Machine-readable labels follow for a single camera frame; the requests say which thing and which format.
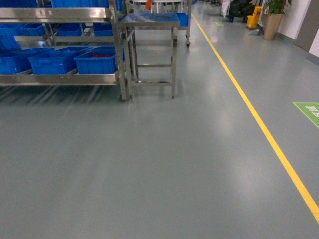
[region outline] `red object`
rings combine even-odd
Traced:
[[[151,9],[152,2],[153,2],[152,0],[148,0],[148,1],[146,2],[145,8],[146,8],[147,10],[150,10],[150,9]]]
[[[101,58],[101,57],[111,57],[111,56],[110,55],[101,56],[101,55],[98,55],[98,54],[93,54],[92,55],[92,58]]]

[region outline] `blue plastic crate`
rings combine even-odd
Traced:
[[[0,7],[37,7],[36,0],[0,0]]]
[[[94,58],[93,52],[75,57],[79,74],[113,74],[116,67],[116,55]]]
[[[123,0],[116,0],[116,9],[118,11],[124,11],[124,1]]]
[[[0,35],[0,50],[11,51],[21,49],[20,45],[14,39],[14,36]]]
[[[186,13],[177,13],[180,26],[188,26],[188,15]]]
[[[20,28],[24,25],[19,23],[0,24],[0,35],[21,36]]]
[[[110,22],[107,23],[95,23],[94,24],[94,35],[95,36],[113,36],[112,25]]]
[[[52,48],[31,48],[0,54],[0,74],[17,74],[31,69],[28,57],[51,51]]]
[[[52,7],[109,7],[108,0],[51,0]]]
[[[93,57],[93,55],[110,57]],[[79,74],[113,74],[118,67],[115,46],[101,46],[74,58]]]
[[[92,49],[93,54],[97,55],[103,55],[103,54],[115,54],[115,46],[100,46],[97,48]],[[123,56],[123,61],[125,60],[125,55],[124,55],[124,47],[122,47],[122,56]]]
[[[109,0],[96,0],[95,6],[109,8]]]
[[[92,49],[91,46],[70,46],[70,47],[65,47],[62,49],[59,49],[57,51],[67,51],[67,52],[76,52],[77,56],[82,55],[86,52],[89,52]]]
[[[58,29],[58,36],[81,36],[81,25],[79,23],[65,23]]]
[[[35,75],[60,75],[76,68],[76,56],[74,51],[51,51],[28,59]]]
[[[43,36],[45,34],[42,24],[26,24],[20,28],[24,36]]]

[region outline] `floor marking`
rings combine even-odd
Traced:
[[[319,128],[319,103],[317,102],[294,102],[294,105]]]
[[[215,22],[213,22],[213,24],[215,26],[223,26],[223,24],[221,22],[219,22],[219,21],[215,21]]]
[[[267,129],[266,125],[264,124],[264,122],[262,121],[260,116],[258,115],[257,111],[255,110],[253,105],[250,103],[250,101],[247,98],[246,94],[241,89],[240,85],[236,81],[236,79],[233,76],[233,74],[231,73],[231,71],[228,69],[226,63],[221,58],[221,56],[217,52],[216,48],[213,46],[213,44],[209,40],[207,34],[203,30],[203,28],[200,26],[200,24],[197,21],[197,19],[194,17],[193,14],[191,15],[191,17],[195,20],[198,28],[203,33],[204,37],[206,38],[206,40],[207,40],[208,44],[210,45],[211,49],[214,51],[214,53],[215,53],[216,57],[218,58],[218,60],[220,61],[221,65],[224,67],[225,71],[227,72],[229,78],[231,79],[231,81],[233,82],[234,86],[236,87],[236,89],[237,89],[238,93],[240,94],[241,98],[244,100],[246,106],[248,107],[248,109],[250,110],[251,114],[255,118],[255,120],[256,120],[257,124],[259,125],[260,129],[262,130],[262,132],[266,136],[269,144],[271,145],[271,147],[275,151],[276,155],[280,159],[282,165],[284,166],[284,168],[287,171],[288,175],[290,176],[291,180],[293,181],[293,183],[297,187],[299,193],[301,194],[301,196],[304,199],[305,203],[309,207],[309,209],[310,209],[311,213],[313,214],[314,218],[316,219],[317,223],[319,224],[319,207],[318,207],[318,205],[316,204],[316,202],[314,201],[314,199],[312,198],[312,196],[308,192],[307,188],[304,186],[303,182],[301,181],[301,179],[299,178],[298,174],[295,172],[294,168],[292,167],[292,165],[290,164],[290,162],[288,161],[288,159],[286,158],[286,156],[284,155],[284,153],[280,149],[279,145],[275,141],[274,137],[271,135],[270,131]]]

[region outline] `yellow floor line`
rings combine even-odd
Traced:
[[[213,44],[209,40],[207,34],[203,30],[203,28],[200,26],[200,24],[197,21],[197,19],[194,17],[193,14],[191,15],[191,17],[195,20],[195,22],[196,22],[197,26],[199,27],[200,31],[203,33],[203,35],[206,38],[206,40],[207,40],[208,44],[210,45],[211,49],[214,51],[214,53],[217,56],[218,60],[220,61],[220,63],[224,67],[224,69],[227,72],[229,78],[231,79],[231,81],[233,82],[233,84],[236,87],[237,91],[239,92],[241,98],[244,100],[245,104],[247,105],[247,107],[250,110],[251,114],[255,118],[255,120],[256,120],[257,124],[259,125],[260,129],[262,130],[262,132],[266,136],[269,144],[274,149],[276,155],[280,159],[280,161],[283,164],[285,170],[289,174],[290,178],[292,179],[293,183],[297,187],[297,189],[300,192],[302,198],[304,199],[305,203],[307,204],[307,206],[309,207],[310,211],[312,212],[313,216],[315,217],[316,221],[319,224],[319,207],[318,207],[318,205],[316,204],[316,202],[314,201],[314,199],[312,198],[312,196],[308,192],[307,188],[304,186],[303,182],[301,181],[301,179],[299,178],[298,174],[295,172],[294,168],[292,167],[292,165],[290,164],[290,162],[288,161],[288,159],[284,155],[283,151],[280,149],[279,145],[275,141],[274,137],[271,135],[270,131],[267,129],[266,125],[264,124],[264,122],[262,121],[260,116],[258,115],[257,111],[255,110],[253,105],[250,103],[250,101],[247,98],[246,94],[241,89],[241,87],[238,84],[238,82],[236,81],[235,77],[233,76],[233,74],[228,69],[228,67],[225,64],[224,60],[221,58],[221,56],[217,52],[216,48],[213,46]]]

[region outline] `plant pot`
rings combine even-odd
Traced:
[[[264,33],[265,40],[274,40],[278,31],[283,14],[270,14],[267,17],[266,29]]]

